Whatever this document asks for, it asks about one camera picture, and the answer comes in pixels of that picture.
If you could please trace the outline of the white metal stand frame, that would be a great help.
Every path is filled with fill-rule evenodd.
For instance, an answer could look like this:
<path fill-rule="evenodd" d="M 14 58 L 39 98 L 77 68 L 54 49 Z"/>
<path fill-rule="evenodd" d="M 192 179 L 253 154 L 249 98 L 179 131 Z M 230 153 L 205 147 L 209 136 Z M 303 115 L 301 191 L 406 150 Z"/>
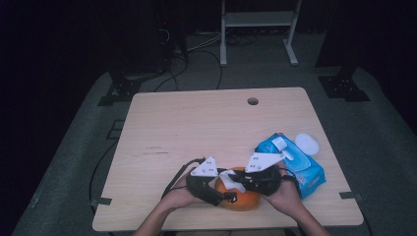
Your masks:
<path fill-rule="evenodd" d="M 296 0 L 293 11 L 282 12 L 236 12 L 226 11 L 226 0 L 221 0 L 221 25 L 219 64 L 227 65 L 226 30 L 230 28 L 262 28 L 262 27 L 289 27 L 289 33 L 283 39 L 284 49 L 292 66 L 299 64 L 292 48 L 292 40 L 296 30 L 299 13 L 303 0 Z"/>

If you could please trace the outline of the person's left hand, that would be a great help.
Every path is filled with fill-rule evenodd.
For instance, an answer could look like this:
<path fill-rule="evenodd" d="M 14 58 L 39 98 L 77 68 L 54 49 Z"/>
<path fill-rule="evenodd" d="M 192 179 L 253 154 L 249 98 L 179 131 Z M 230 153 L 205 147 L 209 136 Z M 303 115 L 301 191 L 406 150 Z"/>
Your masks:
<path fill-rule="evenodd" d="M 202 204 L 203 201 L 194 197 L 187 189 L 186 177 L 182 176 L 173 188 L 162 198 L 161 202 L 170 210 Z"/>

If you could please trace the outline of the orange plush toy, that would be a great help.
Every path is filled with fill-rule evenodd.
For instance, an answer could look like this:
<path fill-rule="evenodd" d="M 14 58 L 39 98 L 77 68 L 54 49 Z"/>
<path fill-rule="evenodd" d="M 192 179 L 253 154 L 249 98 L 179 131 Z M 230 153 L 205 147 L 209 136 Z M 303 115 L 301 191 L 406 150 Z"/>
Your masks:
<path fill-rule="evenodd" d="M 244 167 L 234 167 L 232 168 L 232 170 L 243 171 Z M 229 209 L 229 210 L 234 210 L 234 211 L 254 210 L 258 208 L 260 201 L 261 201 L 261 195 L 256 192 L 246 190 L 246 192 L 242 194 L 236 189 L 227 190 L 219 177 L 215 180 L 214 188 L 222 194 L 226 192 L 234 192 L 237 194 L 237 201 L 235 203 L 231 203 L 227 200 L 223 200 L 220 203 L 222 207 L 225 207 L 226 209 Z"/>

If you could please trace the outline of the black tape strip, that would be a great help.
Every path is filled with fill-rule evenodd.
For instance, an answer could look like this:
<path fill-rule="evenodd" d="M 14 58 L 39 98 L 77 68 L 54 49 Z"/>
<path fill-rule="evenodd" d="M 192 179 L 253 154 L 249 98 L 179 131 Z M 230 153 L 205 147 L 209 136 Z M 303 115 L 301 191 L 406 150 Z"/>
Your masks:
<path fill-rule="evenodd" d="M 98 199 L 90 200 L 90 205 L 92 207 L 98 207 L 99 205 L 110 206 L 111 202 L 112 202 L 112 199 L 100 197 Z"/>

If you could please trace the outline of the grey tape strip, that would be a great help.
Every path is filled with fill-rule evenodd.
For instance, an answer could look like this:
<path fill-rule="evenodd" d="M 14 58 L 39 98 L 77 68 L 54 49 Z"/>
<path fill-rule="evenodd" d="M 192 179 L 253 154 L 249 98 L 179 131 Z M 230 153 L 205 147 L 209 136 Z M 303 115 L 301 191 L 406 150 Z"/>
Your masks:
<path fill-rule="evenodd" d="M 339 195 L 343 200 L 353 199 L 357 202 L 361 202 L 364 200 L 360 194 L 355 194 L 353 192 L 341 192 L 339 193 Z"/>

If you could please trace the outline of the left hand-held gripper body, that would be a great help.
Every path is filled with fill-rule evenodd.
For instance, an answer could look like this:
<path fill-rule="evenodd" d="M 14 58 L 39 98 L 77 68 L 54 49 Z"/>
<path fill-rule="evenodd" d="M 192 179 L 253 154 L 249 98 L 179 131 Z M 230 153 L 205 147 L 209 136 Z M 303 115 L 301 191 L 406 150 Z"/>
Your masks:
<path fill-rule="evenodd" d="M 218 206 L 229 198 L 228 194 L 220 193 L 209 183 L 219 176 L 215 158 L 210 156 L 194 167 L 186 177 L 188 191 L 195 197 L 213 206 Z"/>

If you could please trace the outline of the black stand with base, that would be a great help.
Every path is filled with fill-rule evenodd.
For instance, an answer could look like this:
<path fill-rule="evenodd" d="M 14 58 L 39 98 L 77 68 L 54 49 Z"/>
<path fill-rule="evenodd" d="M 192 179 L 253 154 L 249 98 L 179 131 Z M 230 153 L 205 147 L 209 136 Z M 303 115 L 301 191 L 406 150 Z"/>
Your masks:
<path fill-rule="evenodd" d="M 162 63 L 156 67 L 142 67 L 119 51 L 118 56 L 107 63 L 106 69 L 111 84 L 107 93 L 100 98 L 98 106 L 131 101 L 140 91 L 142 83 L 163 75 L 167 71 L 167 65 Z"/>
<path fill-rule="evenodd" d="M 369 96 L 357 87 L 352 77 L 355 64 L 344 65 L 335 75 L 319 76 L 319 81 L 328 98 L 343 98 L 347 102 L 369 101 Z"/>

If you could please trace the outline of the person's right hand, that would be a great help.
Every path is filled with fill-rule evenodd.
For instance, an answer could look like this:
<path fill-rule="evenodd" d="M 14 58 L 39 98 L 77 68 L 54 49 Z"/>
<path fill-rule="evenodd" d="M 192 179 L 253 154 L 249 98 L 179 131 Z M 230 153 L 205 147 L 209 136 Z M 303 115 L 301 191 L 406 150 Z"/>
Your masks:
<path fill-rule="evenodd" d="M 295 217 L 303 207 L 293 182 L 284 180 L 277 191 L 264 199 L 276 210 L 290 217 Z"/>

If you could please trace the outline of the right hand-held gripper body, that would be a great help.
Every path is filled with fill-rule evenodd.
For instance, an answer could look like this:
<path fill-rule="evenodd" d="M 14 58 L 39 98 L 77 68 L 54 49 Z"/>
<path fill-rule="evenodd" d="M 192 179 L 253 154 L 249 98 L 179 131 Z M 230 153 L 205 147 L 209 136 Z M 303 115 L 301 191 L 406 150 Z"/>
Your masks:
<path fill-rule="evenodd" d="M 283 159 L 281 153 L 254 152 L 244 169 L 245 188 L 265 196 L 275 193 L 282 179 L 277 163 Z"/>

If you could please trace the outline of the blue wet wipes pack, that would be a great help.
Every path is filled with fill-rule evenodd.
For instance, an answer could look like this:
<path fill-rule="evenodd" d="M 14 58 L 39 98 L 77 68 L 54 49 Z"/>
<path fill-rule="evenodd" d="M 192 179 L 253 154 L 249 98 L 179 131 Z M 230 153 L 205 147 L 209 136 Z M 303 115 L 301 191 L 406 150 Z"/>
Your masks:
<path fill-rule="evenodd" d="M 313 158 L 319 151 L 319 143 L 305 133 L 298 134 L 294 141 L 282 133 L 275 133 L 255 148 L 255 152 L 289 153 L 292 156 L 292 159 L 285 157 L 283 163 L 289 170 L 288 174 L 297 179 L 302 199 L 309 197 L 326 181 L 324 169 Z"/>

